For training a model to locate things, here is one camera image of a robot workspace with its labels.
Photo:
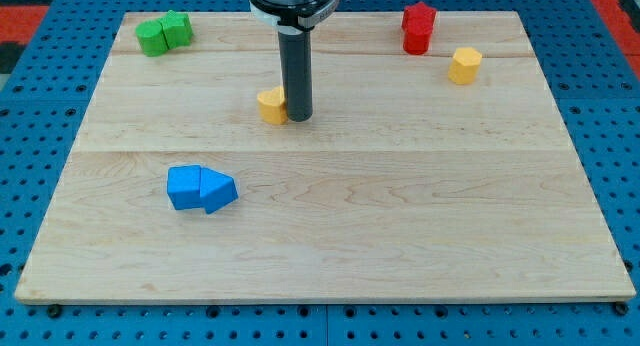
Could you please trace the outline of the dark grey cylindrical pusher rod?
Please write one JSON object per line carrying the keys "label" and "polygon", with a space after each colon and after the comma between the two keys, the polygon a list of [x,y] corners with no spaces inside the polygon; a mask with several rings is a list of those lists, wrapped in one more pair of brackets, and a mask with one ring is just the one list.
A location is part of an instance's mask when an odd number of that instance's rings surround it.
{"label": "dark grey cylindrical pusher rod", "polygon": [[287,116],[295,122],[313,114],[311,33],[278,34]]}

